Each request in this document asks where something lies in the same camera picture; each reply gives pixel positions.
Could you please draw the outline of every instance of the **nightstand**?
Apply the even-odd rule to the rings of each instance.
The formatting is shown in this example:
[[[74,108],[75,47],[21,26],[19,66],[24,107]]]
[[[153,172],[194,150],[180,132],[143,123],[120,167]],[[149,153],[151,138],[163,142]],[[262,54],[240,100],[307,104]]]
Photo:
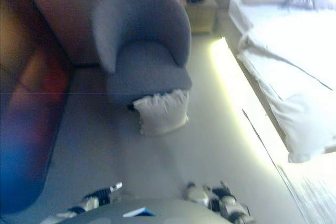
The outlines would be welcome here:
[[[212,33],[218,8],[215,0],[204,0],[201,3],[188,3],[186,0],[178,1],[188,14],[192,33]]]

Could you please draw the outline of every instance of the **wall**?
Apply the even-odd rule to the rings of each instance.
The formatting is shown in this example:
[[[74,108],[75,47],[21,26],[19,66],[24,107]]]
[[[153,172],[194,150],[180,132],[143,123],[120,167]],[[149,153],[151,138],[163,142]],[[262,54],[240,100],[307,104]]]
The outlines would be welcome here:
[[[98,62],[90,28],[94,0],[34,0],[72,63]]]

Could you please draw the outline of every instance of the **robot part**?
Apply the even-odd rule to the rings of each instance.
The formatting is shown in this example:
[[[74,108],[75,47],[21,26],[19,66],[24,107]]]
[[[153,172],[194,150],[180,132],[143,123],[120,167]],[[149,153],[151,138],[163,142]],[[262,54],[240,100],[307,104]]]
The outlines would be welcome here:
[[[221,187],[203,188],[189,183],[186,192],[186,200],[205,206],[218,212],[223,218],[233,224],[254,224],[255,219],[250,216],[247,207],[243,206],[232,195],[231,190],[223,183]]]

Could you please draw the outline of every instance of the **gray armchair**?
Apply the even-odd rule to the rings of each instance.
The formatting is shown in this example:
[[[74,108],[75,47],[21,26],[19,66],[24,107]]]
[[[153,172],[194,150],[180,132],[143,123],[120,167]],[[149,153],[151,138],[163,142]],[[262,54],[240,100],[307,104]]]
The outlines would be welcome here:
[[[113,105],[191,88],[190,24],[177,0],[98,0],[92,29]]]

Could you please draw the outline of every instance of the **white blanket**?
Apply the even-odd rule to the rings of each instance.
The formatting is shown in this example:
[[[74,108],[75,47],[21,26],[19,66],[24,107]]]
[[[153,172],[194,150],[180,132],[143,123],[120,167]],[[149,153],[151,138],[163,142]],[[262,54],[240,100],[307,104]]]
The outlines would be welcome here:
[[[270,20],[239,47],[286,134],[289,160],[304,162],[335,144],[336,12]]]
[[[336,12],[278,17],[248,31],[239,48],[253,46],[286,60],[331,89],[336,87]]]

